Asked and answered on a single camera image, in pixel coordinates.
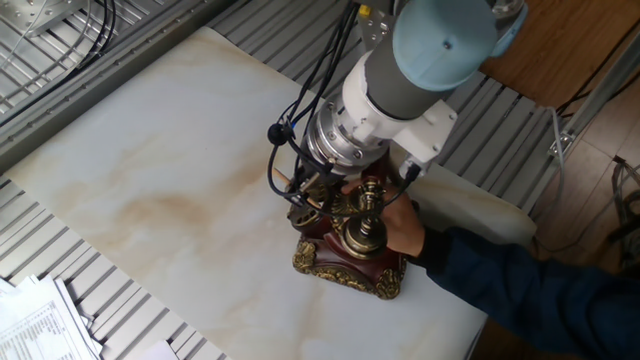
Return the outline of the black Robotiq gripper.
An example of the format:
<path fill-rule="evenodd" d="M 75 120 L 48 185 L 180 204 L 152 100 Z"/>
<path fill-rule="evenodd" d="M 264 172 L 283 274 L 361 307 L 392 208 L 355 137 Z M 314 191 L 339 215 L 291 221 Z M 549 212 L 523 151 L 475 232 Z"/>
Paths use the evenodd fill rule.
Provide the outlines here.
<path fill-rule="evenodd" d="M 293 200 L 301 200 L 303 196 L 312 200 L 326 200 L 329 188 L 340 182 L 340 177 L 333 173 L 317 172 L 305 163 L 294 166 L 292 185 Z"/>

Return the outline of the person's bare hand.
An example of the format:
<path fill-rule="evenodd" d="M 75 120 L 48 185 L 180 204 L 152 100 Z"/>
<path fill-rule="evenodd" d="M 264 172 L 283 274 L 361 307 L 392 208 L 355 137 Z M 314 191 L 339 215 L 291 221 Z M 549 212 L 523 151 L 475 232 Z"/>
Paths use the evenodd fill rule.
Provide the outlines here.
<path fill-rule="evenodd" d="M 381 218 L 387 229 L 387 247 L 395 252 L 417 257 L 424 246 L 425 228 L 420 222 L 410 197 L 391 184 L 385 185 L 384 200 L 395 201 L 386 206 Z"/>

